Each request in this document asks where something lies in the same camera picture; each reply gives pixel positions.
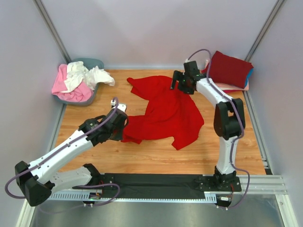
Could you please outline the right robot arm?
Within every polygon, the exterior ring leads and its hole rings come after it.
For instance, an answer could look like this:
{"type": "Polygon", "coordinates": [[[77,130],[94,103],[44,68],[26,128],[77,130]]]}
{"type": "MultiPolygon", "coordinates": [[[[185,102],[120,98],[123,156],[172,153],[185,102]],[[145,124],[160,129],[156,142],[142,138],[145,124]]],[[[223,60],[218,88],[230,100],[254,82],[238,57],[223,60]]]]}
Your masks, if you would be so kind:
{"type": "Polygon", "coordinates": [[[202,191],[240,192],[240,179],[233,166],[239,137],[245,128],[243,101],[223,92],[207,74],[201,73],[196,61],[186,61],[184,72],[174,71],[170,88],[185,94],[202,94],[214,107],[214,131],[220,151],[212,176],[201,175],[196,182],[202,191]]]}

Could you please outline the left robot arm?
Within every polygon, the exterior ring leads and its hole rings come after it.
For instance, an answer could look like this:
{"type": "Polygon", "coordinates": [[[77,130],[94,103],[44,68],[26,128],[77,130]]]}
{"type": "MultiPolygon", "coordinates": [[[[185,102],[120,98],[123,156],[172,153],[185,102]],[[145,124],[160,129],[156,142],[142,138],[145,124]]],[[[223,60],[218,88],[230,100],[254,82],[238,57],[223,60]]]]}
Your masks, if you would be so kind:
{"type": "Polygon", "coordinates": [[[126,105],[112,108],[107,115],[87,119],[63,143],[29,164],[15,165],[16,182],[30,206],[45,202],[52,194],[71,188],[96,189],[102,182],[100,172],[92,164],[59,172],[68,162],[107,140],[120,141],[128,122],[126,105]]]}

